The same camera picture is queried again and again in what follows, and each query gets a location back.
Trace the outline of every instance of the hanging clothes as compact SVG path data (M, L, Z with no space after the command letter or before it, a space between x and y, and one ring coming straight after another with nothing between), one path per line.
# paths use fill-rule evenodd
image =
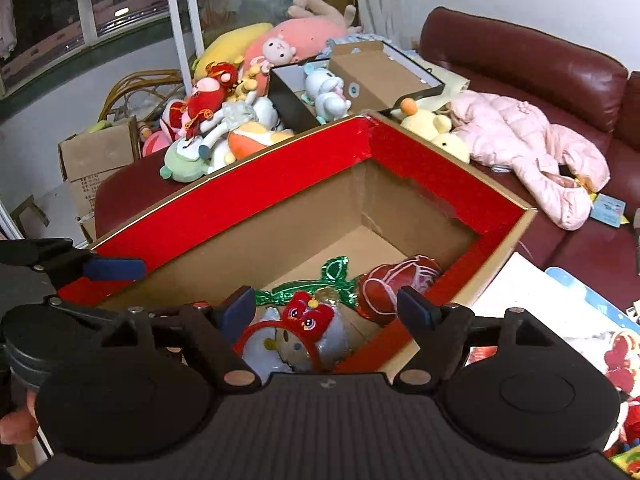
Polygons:
M0 56L7 59L16 43L14 1L0 0Z

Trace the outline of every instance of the finger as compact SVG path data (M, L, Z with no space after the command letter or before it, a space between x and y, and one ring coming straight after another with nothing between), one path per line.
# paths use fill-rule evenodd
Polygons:
M38 423L24 406L0 419L0 444L26 444L33 440Z
M29 413L31 416L38 421L38 417L36 416L36 392L32 392L31 390L27 392L27 408L29 409Z

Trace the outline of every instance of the pink jacket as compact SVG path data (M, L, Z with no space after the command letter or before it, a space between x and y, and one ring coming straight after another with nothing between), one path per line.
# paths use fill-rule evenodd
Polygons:
M463 91L451 102L453 133L484 166L508 166L556 225L569 231L591 213L589 193L609 181L599 150L573 130L550 124L539 108L495 94ZM574 179L559 174L566 164Z

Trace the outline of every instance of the leather sofa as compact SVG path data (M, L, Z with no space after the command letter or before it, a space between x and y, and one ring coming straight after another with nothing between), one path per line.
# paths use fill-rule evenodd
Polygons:
M629 77L619 62L595 50L444 7L428 15L419 53L468 78L472 90L528 101L552 123L593 142L611 172L602 192L625 201L625 215L633 221L640 207L640 72ZM479 168L535 204L513 173ZM615 229L588 219L568 232L539 213L518 252L541 269L562 267L621 310L640 300L630 225Z

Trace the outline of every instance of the green foil decoration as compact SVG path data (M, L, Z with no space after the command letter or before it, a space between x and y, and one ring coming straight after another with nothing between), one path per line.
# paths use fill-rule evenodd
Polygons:
M256 306L268 304L284 306L291 301L293 295L299 290L313 294L319 288L332 286L340 295L340 302L355 309L358 304L356 285L360 277L356 276L352 280L347 280L348 266L349 259L346 256L331 258L322 266L319 280L287 282L278 285L271 292L268 290L257 290L255 293L255 304Z

